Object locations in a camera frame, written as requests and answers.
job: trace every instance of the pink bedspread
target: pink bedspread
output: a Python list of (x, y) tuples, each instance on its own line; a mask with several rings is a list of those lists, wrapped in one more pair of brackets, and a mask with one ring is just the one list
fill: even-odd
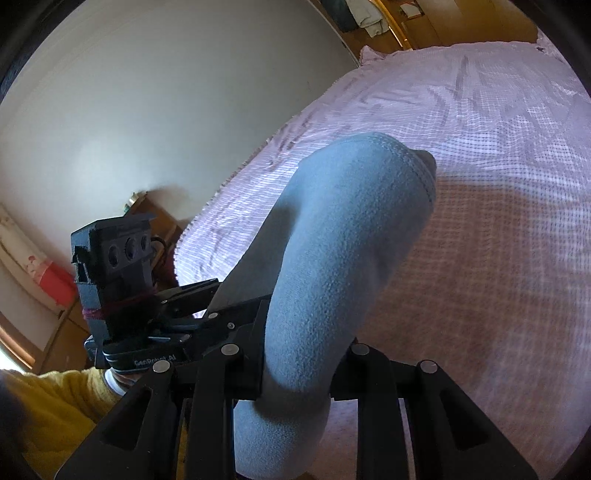
[[(298, 162), (334, 139), (380, 131), (429, 150), (435, 214), (359, 337), (437, 361), (551, 478), (591, 424), (591, 100), (530, 44), (365, 58), (187, 228), (178, 279), (224, 278)], [(334, 405), (311, 469), (321, 479), (354, 478), (355, 408)]]

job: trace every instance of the bed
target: bed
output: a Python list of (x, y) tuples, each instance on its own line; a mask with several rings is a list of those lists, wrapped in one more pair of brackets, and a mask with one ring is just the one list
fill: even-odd
[[(591, 424), (591, 100), (538, 44), (365, 50), (187, 227), (180, 284), (223, 279), (298, 162), (384, 132), (438, 163), (435, 213), (359, 339), (437, 361), (550, 479)], [(312, 474), (353, 479), (356, 404), (333, 404)]]

